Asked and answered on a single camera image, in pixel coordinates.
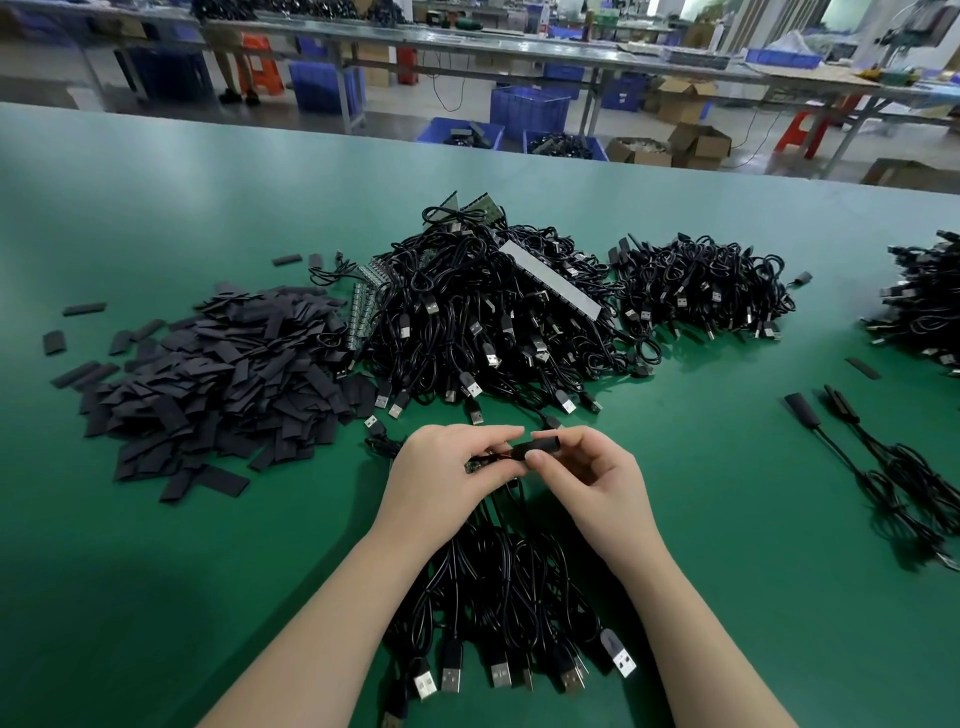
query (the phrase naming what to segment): hand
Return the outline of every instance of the hand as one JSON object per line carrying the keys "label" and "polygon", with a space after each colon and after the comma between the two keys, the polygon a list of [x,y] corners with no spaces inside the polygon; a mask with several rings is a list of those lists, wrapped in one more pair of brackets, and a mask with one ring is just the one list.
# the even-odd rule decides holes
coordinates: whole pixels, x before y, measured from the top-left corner
{"label": "hand", "polygon": [[473,509],[508,480],[527,473],[523,463],[500,460],[467,474],[474,455],[509,449],[523,427],[427,425],[404,443],[387,479],[371,533],[400,547],[416,546],[425,563],[453,538]]}
{"label": "hand", "polygon": [[634,457],[591,427],[534,432],[559,437],[553,456],[530,450],[526,462],[540,474],[577,528],[616,576],[666,555],[643,475]]}

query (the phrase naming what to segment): forearm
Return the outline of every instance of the forearm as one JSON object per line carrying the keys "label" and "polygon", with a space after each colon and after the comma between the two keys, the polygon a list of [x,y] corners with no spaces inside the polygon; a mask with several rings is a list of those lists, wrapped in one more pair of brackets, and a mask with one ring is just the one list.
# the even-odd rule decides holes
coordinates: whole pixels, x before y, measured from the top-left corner
{"label": "forearm", "polygon": [[409,551],[372,534],[360,541],[201,728],[346,726],[377,645],[423,566]]}
{"label": "forearm", "polygon": [[796,726],[665,549],[621,580],[678,728]]}

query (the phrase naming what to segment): green table surface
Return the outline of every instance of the green table surface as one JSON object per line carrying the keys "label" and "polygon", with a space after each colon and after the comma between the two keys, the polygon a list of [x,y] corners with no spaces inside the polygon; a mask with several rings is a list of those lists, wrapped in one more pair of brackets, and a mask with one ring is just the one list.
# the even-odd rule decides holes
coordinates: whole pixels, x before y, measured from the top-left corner
{"label": "green table surface", "polygon": [[[685,337],[653,379],[600,382],[601,415],[566,422],[596,424],[636,455],[673,554],[801,725],[956,724],[960,574],[901,564],[851,474],[780,398],[833,384],[877,437],[918,446],[960,482],[960,384],[871,347],[856,322],[896,279],[887,246],[960,228],[957,198],[11,105],[0,105],[0,724],[192,725],[365,532],[386,476],[354,423],[238,499],[200,488],[167,507],[160,480],[110,481],[118,444],[84,440],[78,395],[49,380],[105,358],[118,329],[188,315],[217,280],[306,282],[304,265],[273,268],[274,256],[332,260],[339,248],[366,260],[453,189],[462,201],[490,191],[513,222],[555,226],[587,251],[628,231],[659,244],[708,233],[813,274],[782,342]],[[107,311],[61,318],[92,301]],[[53,328],[69,351],[44,357]],[[535,424],[506,404],[484,411]],[[464,420],[459,407],[412,406],[390,431]],[[869,464],[839,423],[826,428]],[[533,694],[494,691],[470,651],[462,692],[412,705],[408,725],[669,724],[623,593],[534,492],[535,517],[562,535],[640,672],[624,682],[592,668],[575,697],[544,677]],[[387,664],[380,650],[352,725],[377,724]]]}

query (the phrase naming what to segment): concrete floor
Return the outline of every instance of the concrete floor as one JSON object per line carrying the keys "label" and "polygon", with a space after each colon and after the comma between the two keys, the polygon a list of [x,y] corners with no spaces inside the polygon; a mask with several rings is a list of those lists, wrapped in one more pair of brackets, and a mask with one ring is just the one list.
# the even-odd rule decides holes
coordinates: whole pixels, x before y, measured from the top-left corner
{"label": "concrete floor", "polygon": [[[340,133],[339,116],[300,113],[292,92],[279,97],[261,96],[258,109],[223,108],[215,100],[202,104],[140,104],[127,87],[124,76],[107,49],[90,52],[91,62],[104,86],[108,107],[120,113],[134,113],[167,118],[188,119],[222,124],[244,124],[278,129]],[[421,53],[421,62],[449,66],[463,63],[465,57],[450,58],[434,53]],[[214,86],[224,87],[212,56],[207,67]],[[280,73],[289,81],[286,64]],[[413,140],[434,116],[486,121],[490,118],[489,81],[420,76],[417,85],[394,85],[389,88],[367,86],[367,126],[358,130],[370,136]],[[567,130],[579,128],[583,97],[570,104]],[[89,81],[79,52],[73,48],[38,45],[20,40],[0,41],[0,101],[23,104],[100,110],[89,89]],[[790,114],[754,112],[752,109],[711,109],[707,123],[733,140],[731,158],[723,169],[738,174],[769,174],[808,177],[832,155],[843,139],[839,130],[827,132],[818,156],[806,160],[791,153],[773,154],[773,148],[791,121]],[[613,136],[651,136],[666,141],[673,127],[645,112],[602,109],[596,134],[606,141]],[[518,152],[515,142],[505,144],[508,151]],[[859,182],[870,165],[880,157],[907,158],[931,166],[960,170],[960,134],[942,127],[920,125],[879,125],[861,132],[851,144],[844,160],[837,166],[832,180]]]}

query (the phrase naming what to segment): workbench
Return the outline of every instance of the workbench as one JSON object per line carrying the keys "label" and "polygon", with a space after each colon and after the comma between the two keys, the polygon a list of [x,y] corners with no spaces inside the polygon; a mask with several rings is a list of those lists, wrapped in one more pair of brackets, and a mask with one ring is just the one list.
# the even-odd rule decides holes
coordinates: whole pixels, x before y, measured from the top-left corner
{"label": "workbench", "polygon": [[[54,19],[62,17],[94,18],[98,20],[127,20],[152,24],[162,41],[147,39],[117,37],[94,40],[76,38],[77,45],[84,62],[86,75],[91,88],[97,94],[101,104],[106,108],[103,89],[97,74],[87,57],[85,46],[108,45],[116,48],[124,57],[127,68],[136,88],[138,98],[146,100],[143,83],[139,80],[134,64],[129,56],[128,47],[170,47],[190,51],[213,50],[205,41],[176,41],[169,38],[177,36],[176,28],[192,28],[195,33],[200,30],[200,24],[187,9],[166,6],[150,6],[145,8],[125,8],[102,5],[84,5],[70,2],[47,2],[47,0],[0,0],[0,7],[26,12],[38,12],[49,15]],[[509,82],[519,85],[539,85],[542,78],[491,71],[476,71],[464,68],[439,68],[436,66],[406,67],[397,63],[376,61],[360,58],[359,45],[378,45],[395,48],[416,48],[419,51],[436,51],[463,54],[466,56],[496,59],[498,61],[522,60],[529,62],[553,62],[564,65],[583,66],[589,72],[584,81],[551,82],[552,85],[567,85],[584,88],[587,91],[584,110],[580,119],[580,134],[594,135],[597,118],[600,114],[600,101],[606,88],[621,74],[646,73],[659,76],[681,76],[704,81],[730,81],[745,85],[764,86],[763,98],[752,102],[759,108],[793,112],[797,110],[815,110],[815,123],[806,135],[806,140],[800,152],[805,152],[815,136],[814,130],[828,119],[843,121],[851,125],[843,142],[833,156],[813,177],[828,179],[830,173],[846,153],[853,138],[859,132],[863,123],[869,118],[882,118],[893,123],[931,124],[948,126],[953,123],[946,117],[927,118],[907,114],[891,114],[883,110],[892,102],[901,102],[907,106],[952,104],[954,97],[951,94],[941,96],[937,87],[899,87],[876,85],[871,88],[872,95],[860,110],[841,113],[834,106],[844,97],[851,94],[863,94],[864,84],[860,80],[855,83],[837,81],[829,77],[791,77],[786,75],[772,75],[761,73],[747,64],[733,60],[724,69],[704,68],[700,66],[685,66],[669,63],[657,57],[634,55],[618,48],[616,43],[594,41],[580,43],[574,40],[546,38],[539,36],[501,35],[497,32],[471,32],[456,29],[431,28],[422,25],[403,25],[395,28],[385,28],[371,23],[353,20],[339,20],[336,22],[310,19],[306,16],[289,16],[278,13],[258,12],[258,19],[252,22],[227,20],[208,20],[205,26],[211,28],[231,29],[249,34],[284,36],[291,42],[297,36],[307,36],[320,43],[327,52],[327,59],[334,64],[337,70],[337,83],[340,92],[340,106],[343,116],[344,133],[350,134],[365,124],[365,114],[362,102],[357,104],[358,109],[351,115],[350,104],[347,100],[347,74],[354,74],[353,82],[360,85],[359,69],[363,67],[381,68],[393,72],[419,72],[425,75],[447,75],[487,81]],[[231,49],[219,49],[232,52]],[[300,53],[277,49],[245,48],[244,53],[261,58],[270,58],[280,61],[301,60],[310,61],[309,57]],[[791,101],[774,100],[779,91],[788,91]],[[822,102],[820,107],[811,107],[809,101]]]}
{"label": "workbench", "polygon": [[[856,321],[897,278],[887,246],[960,229],[956,198],[7,104],[0,158],[0,724],[194,725],[365,532],[387,476],[357,422],[313,460],[247,473],[238,499],[199,488],[168,507],[162,480],[111,482],[119,443],[85,440],[79,395],[50,379],[106,360],[118,329],[189,315],[215,281],[306,284],[305,264],[274,268],[278,255],[332,260],[339,248],[365,262],[454,189],[461,200],[489,191],[512,223],[555,226],[598,255],[627,232],[655,244],[708,233],[782,255],[788,279],[813,274],[779,320],[782,341],[685,333],[655,376],[596,382],[604,411],[564,423],[595,425],[636,455],[673,555],[800,725],[955,722],[960,574],[899,563],[852,475],[781,398],[832,384],[877,438],[919,448],[960,482],[960,383],[872,347]],[[60,316],[94,301],[107,310]],[[69,350],[45,357],[40,337],[54,328]],[[491,398],[483,407],[489,423],[537,425]],[[386,421],[402,438],[466,419],[437,402]],[[412,705],[406,725],[669,725],[625,595],[530,480],[534,520],[562,540],[639,670],[625,682],[588,662],[573,697],[542,675],[532,694],[495,691],[469,647],[461,693]],[[948,548],[960,555],[960,540]],[[387,665],[381,649],[353,726],[379,724]]]}

